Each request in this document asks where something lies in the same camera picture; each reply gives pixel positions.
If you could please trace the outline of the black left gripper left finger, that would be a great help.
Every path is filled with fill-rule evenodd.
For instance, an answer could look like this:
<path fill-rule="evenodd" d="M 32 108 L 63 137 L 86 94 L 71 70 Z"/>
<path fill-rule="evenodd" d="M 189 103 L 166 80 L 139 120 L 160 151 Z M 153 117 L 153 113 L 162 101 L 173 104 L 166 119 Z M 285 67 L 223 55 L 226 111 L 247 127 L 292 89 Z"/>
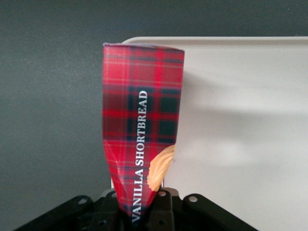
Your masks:
<path fill-rule="evenodd" d="M 124 225 L 119 210 L 115 189 L 105 190 L 95 203 L 92 220 L 93 231 L 123 231 Z"/>

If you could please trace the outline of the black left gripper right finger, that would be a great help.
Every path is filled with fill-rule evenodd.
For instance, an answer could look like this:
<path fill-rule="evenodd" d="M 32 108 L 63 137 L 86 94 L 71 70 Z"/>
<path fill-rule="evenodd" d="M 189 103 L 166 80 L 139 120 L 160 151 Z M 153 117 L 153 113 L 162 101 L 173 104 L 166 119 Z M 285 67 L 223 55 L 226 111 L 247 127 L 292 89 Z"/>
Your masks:
<path fill-rule="evenodd" d="M 151 205 L 148 231 L 182 231 L 182 200 L 176 189 L 160 189 Z"/>

